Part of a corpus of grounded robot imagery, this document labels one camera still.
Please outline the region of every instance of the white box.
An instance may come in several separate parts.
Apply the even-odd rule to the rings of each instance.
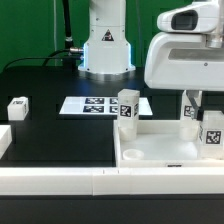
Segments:
[[[12,142],[11,126],[0,125],[0,158]]]
[[[200,157],[200,141],[184,141],[179,138],[178,120],[140,120],[137,138],[123,141],[120,138],[118,122],[114,121],[114,144],[117,167],[224,167],[224,160],[208,160]],[[144,157],[125,160],[123,153],[136,149]]]
[[[22,121],[29,112],[28,98],[13,98],[8,105],[8,119],[10,121]]]

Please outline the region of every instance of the small white block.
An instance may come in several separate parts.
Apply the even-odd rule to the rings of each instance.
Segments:
[[[0,158],[12,142],[11,126],[0,125]]]
[[[8,118],[10,121],[22,121],[29,112],[28,98],[13,98],[8,105]]]

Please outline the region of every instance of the white container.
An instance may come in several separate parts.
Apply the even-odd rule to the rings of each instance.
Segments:
[[[11,126],[0,125],[0,158],[12,142]]]
[[[136,138],[139,117],[139,96],[136,90],[123,89],[118,93],[118,126],[125,141]]]
[[[180,121],[139,120],[137,137],[122,140],[118,121],[114,121],[114,144],[117,167],[224,167],[224,160],[207,160],[200,157],[200,142],[179,138]],[[128,149],[140,150],[144,157],[126,160]]]

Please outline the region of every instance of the white tray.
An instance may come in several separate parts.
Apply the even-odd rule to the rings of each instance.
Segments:
[[[117,167],[224,167],[224,160],[200,159],[199,143],[179,138],[179,121],[140,120],[137,138],[122,141],[114,121],[114,143]],[[143,159],[126,160],[123,153],[137,149]]]

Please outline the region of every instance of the white cube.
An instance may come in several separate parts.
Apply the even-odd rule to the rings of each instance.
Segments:
[[[199,128],[202,158],[224,159],[224,115],[221,111],[205,111]]]
[[[8,105],[8,118],[10,121],[22,121],[29,112],[28,98],[13,98]]]
[[[12,142],[11,126],[0,125],[0,158]]]

